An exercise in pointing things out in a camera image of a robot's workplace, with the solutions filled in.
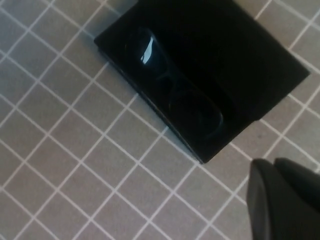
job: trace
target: floor tile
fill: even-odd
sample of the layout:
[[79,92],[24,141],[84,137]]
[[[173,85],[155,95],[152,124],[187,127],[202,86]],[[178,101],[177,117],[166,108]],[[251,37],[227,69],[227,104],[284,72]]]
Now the floor tile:
[[140,166],[136,167],[118,191],[148,217],[170,193]]
[[99,228],[92,223],[83,230],[77,240],[110,240]]
[[24,230],[18,240],[54,240],[54,237],[44,230],[37,222],[33,221],[31,225]]
[[117,240],[131,240],[146,222],[116,195],[106,203],[95,220]]
[[0,186],[2,186],[22,162],[2,144],[0,144],[0,156]]
[[25,30],[11,20],[4,13],[0,12],[0,50],[5,53],[21,37]]
[[228,188],[235,190],[248,174],[250,160],[227,145],[203,166]]
[[14,175],[5,189],[33,214],[54,192],[52,187],[25,165]]
[[56,194],[38,215],[38,219],[59,239],[72,239],[87,218],[60,194]]
[[121,14],[124,14],[137,2],[137,0],[108,0],[108,4]]
[[30,157],[28,163],[58,187],[78,161],[47,138]]
[[52,136],[77,157],[82,158],[101,135],[71,111],[54,129]]
[[30,217],[3,192],[0,192],[0,209],[0,233],[7,240],[13,240]]
[[134,102],[130,105],[130,108],[144,120],[150,123],[159,132],[162,132],[165,129],[166,124],[140,96],[134,100]]
[[111,193],[111,190],[82,165],[61,188],[74,203],[92,215]]
[[106,6],[103,6],[91,19],[91,21],[88,23],[85,29],[93,36],[98,36],[111,24],[113,24],[117,19],[118,15],[116,15]]
[[315,96],[315,98],[310,103],[309,107],[320,114],[320,93]]
[[224,238],[212,227],[209,227],[200,240],[224,240]]
[[262,158],[278,136],[260,121],[253,122],[232,142],[251,158]]
[[0,123],[6,118],[6,116],[8,116],[11,110],[12,107],[0,98]]
[[235,0],[235,2],[254,18],[268,2],[268,0]]
[[135,165],[132,159],[105,138],[84,163],[114,188]]
[[232,240],[252,239],[247,206],[235,198],[213,224]]
[[67,45],[78,30],[75,25],[53,8],[49,8],[32,28],[34,33],[58,51]]
[[320,31],[312,26],[309,27],[293,51],[320,69]]
[[320,160],[320,119],[305,111],[286,136],[316,160]]
[[306,103],[317,87],[320,85],[320,75],[309,69],[310,75],[303,80],[291,94],[303,103]]
[[72,42],[64,55],[92,78],[106,62],[106,60],[98,53],[98,49],[94,45],[91,37],[85,33],[81,33]]
[[309,19],[311,19],[320,8],[320,2],[317,0],[283,0],[283,2]]
[[153,222],[172,239],[194,240],[206,223],[189,209],[183,202],[173,196]]
[[56,0],[54,5],[81,26],[100,6],[94,0]]
[[282,133],[301,109],[302,107],[298,103],[287,96],[269,111],[263,119]]
[[56,54],[29,33],[19,42],[10,56],[35,77],[39,77]]
[[151,128],[128,111],[119,118],[108,135],[137,160],[157,138]]
[[142,164],[172,189],[193,166],[189,159],[163,139],[155,144]]
[[37,85],[19,105],[19,109],[48,131],[68,108],[41,85]]
[[126,80],[110,65],[102,71],[96,81],[124,104],[129,103],[136,94],[135,90],[133,90]]
[[307,23],[271,2],[257,20],[283,46],[289,47]]
[[29,27],[46,9],[47,5],[41,0],[5,0],[1,7]]
[[137,240],[165,240],[166,238],[152,225],[148,225]]
[[13,62],[5,59],[0,64],[0,94],[16,104],[33,85],[34,80]]
[[59,58],[44,75],[42,82],[71,105],[88,85],[89,79]]
[[217,213],[230,193],[199,167],[183,182],[177,193],[208,220]]
[[293,145],[288,143],[286,140],[281,140],[274,150],[268,156],[268,159],[273,163],[276,158],[287,158],[290,159],[308,169],[316,170],[317,165],[308,159],[302,152],[300,152]]
[[85,91],[74,108],[102,131],[105,131],[124,109],[95,84]]
[[0,128],[0,139],[25,158],[44,134],[18,112],[14,112]]

